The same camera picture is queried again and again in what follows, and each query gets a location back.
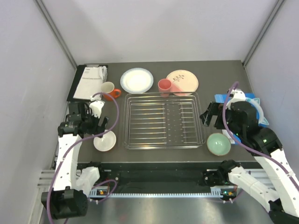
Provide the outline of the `orange and white bowl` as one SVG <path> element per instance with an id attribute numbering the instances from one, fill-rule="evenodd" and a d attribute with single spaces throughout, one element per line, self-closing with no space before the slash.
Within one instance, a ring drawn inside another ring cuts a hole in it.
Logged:
<path id="1" fill-rule="evenodd" d="M 107 152 L 111 150 L 116 144 L 116 135 L 113 131 L 109 131 L 104 134 L 101 138 L 96 137 L 93 140 L 94 147 L 100 152 Z"/>

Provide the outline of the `green ceramic bowl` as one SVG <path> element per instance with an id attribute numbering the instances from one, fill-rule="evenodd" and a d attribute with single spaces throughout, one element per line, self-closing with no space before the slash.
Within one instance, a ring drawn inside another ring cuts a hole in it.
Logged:
<path id="1" fill-rule="evenodd" d="M 206 141 L 208 150 L 216 156 L 225 156 L 230 152 L 230 140 L 221 133 L 211 134 Z"/>

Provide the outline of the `orange mug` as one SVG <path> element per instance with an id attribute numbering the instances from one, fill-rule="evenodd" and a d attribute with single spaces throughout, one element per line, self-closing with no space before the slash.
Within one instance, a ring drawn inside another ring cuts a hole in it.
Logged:
<path id="1" fill-rule="evenodd" d="M 116 89 L 112 82 L 104 82 L 100 89 L 102 93 L 105 93 L 103 94 L 104 99 L 108 101 L 112 101 L 121 95 L 121 90 Z"/>

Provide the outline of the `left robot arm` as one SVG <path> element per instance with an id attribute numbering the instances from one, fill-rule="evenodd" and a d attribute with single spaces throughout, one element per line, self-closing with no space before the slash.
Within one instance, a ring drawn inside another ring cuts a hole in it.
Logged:
<path id="1" fill-rule="evenodd" d="M 57 166 L 49 191 L 43 192 L 41 197 L 51 223 L 55 219 L 85 216 L 92 187 L 105 182 L 106 174 L 98 167 L 86 167 L 76 176 L 84 135 L 103 134 L 109 121 L 105 117 L 99 125 L 104 104 L 101 100 L 90 104 L 70 103 L 66 120 L 58 127 Z"/>

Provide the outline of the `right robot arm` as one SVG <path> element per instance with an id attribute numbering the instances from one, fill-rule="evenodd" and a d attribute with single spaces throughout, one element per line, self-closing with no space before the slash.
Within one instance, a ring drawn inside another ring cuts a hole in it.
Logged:
<path id="1" fill-rule="evenodd" d="M 208 126 L 216 116 L 215 128 L 228 129 L 235 142 L 262 166 L 274 189 L 250 175 L 234 160 L 223 161 L 214 172 L 206 172 L 207 184 L 234 184 L 247 192 L 268 212 L 275 224 L 299 222 L 299 181 L 293 173 L 282 144 L 273 130 L 258 125 L 256 108 L 247 100 L 231 104 L 211 102 L 200 115 Z"/>

